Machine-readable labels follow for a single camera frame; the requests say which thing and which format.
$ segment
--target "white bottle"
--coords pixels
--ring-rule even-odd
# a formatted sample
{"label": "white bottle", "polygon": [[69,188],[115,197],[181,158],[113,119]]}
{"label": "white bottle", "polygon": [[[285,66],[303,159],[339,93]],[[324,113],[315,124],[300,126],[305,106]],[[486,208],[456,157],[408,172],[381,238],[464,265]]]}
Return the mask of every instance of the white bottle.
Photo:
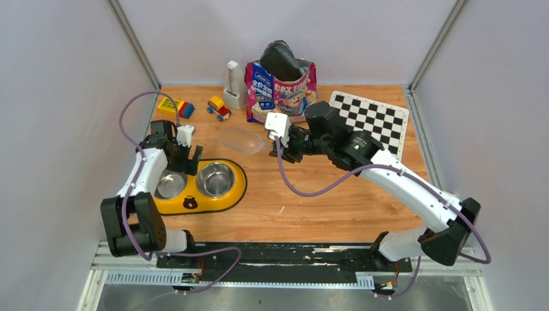
{"label": "white bottle", "polygon": [[237,62],[227,64],[223,101],[233,109],[244,109],[247,100],[247,88],[244,83],[244,72]]}

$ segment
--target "wooden tabletop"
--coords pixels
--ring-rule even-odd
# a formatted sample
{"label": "wooden tabletop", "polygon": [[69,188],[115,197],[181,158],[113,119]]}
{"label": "wooden tabletop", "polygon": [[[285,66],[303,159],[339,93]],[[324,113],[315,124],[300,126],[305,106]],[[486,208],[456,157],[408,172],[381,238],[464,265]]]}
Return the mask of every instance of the wooden tabletop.
{"label": "wooden tabletop", "polygon": [[[400,86],[319,86],[319,100],[329,101],[332,91],[406,108]],[[246,195],[237,206],[221,213],[164,216],[167,227],[190,230],[197,241],[372,242],[382,231],[402,231],[422,223],[410,209],[363,178],[347,179],[316,198],[297,196],[282,181],[276,158],[267,152],[241,154],[218,141],[229,126],[257,132],[266,140],[263,126],[248,123],[245,111],[232,109],[230,119],[223,122],[207,113],[208,99],[222,96],[221,87],[164,86],[162,92],[195,105],[191,118],[181,123],[196,127],[193,145],[204,147],[203,159],[231,159],[248,177]],[[157,111],[153,119],[174,121],[175,117]],[[411,122],[409,118],[402,162],[428,180]],[[284,163],[284,168],[294,187],[304,192],[323,189],[345,174],[323,155],[305,156],[301,163]]]}

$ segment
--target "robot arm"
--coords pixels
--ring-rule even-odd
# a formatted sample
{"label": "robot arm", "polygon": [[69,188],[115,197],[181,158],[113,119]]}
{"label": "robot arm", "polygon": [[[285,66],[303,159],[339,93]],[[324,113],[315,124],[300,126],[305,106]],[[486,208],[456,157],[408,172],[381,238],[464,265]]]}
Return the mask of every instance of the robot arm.
{"label": "robot arm", "polygon": [[[400,233],[381,233],[372,244],[378,266],[386,266],[404,257],[427,255],[431,259],[452,266],[470,234],[469,228],[448,209],[452,205],[475,222],[480,205],[473,199],[460,200],[437,189],[413,173],[366,132],[353,132],[339,116],[339,111],[326,102],[307,107],[305,117],[309,129],[290,125],[287,115],[269,113],[265,128],[269,138],[279,139],[284,146],[282,159],[300,162],[302,156],[325,154],[338,168],[352,171],[364,165],[386,165],[398,170],[371,168],[356,173],[384,188],[412,209],[425,223]],[[272,156],[277,156],[273,143]],[[447,203],[438,201],[428,190],[405,176],[405,173],[426,184]]]}
{"label": "robot arm", "polygon": [[[138,224],[129,225],[135,240],[145,252],[175,252],[188,249],[193,241],[188,231],[167,229],[153,200],[158,180],[166,169],[189,175],[196,175],[202,146],[197,146],[192,159],[189,153],[194,127],[175,127],[170,121],[151,122],[151,134],[139,145],[144,159],[136,152],[135,164],[124,186],[114,198],[104,199],[101,215],[111,253],[115,257],[135,255],[137,251],[122,225],[122,218],[137,215]],[[134,185],[133,177],[142,165]],[[123,198],[130,189],[126,215],[122,214]]]}

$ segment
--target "checkerboard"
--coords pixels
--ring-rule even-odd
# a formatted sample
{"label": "checkerboard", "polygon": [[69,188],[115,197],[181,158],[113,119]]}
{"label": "checkerboard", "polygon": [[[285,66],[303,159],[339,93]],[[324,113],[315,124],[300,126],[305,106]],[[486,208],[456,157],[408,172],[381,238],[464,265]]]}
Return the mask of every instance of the checkerboard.
{"label": "checkerboard", "polygon": [[339,91],[331,94],[330,105],[339,109],[339,115],[346,119],[347,126],[355,131],[369,132],[394,157],[402,160],[407,109]]}

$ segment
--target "clear plastic container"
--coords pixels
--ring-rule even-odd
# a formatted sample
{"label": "clear plastic container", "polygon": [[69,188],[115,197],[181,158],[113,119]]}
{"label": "clear plastic container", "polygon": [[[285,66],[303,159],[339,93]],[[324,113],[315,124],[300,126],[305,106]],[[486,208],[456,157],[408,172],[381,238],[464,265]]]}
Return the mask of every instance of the clear plastic container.
{"label": "clear plastic container", "polygon": [[222,129],[218,139],[227,148],[242,152],[243,154],[257,154],[271,146],[270,142],[263,141],[257,133],[235,127]]}

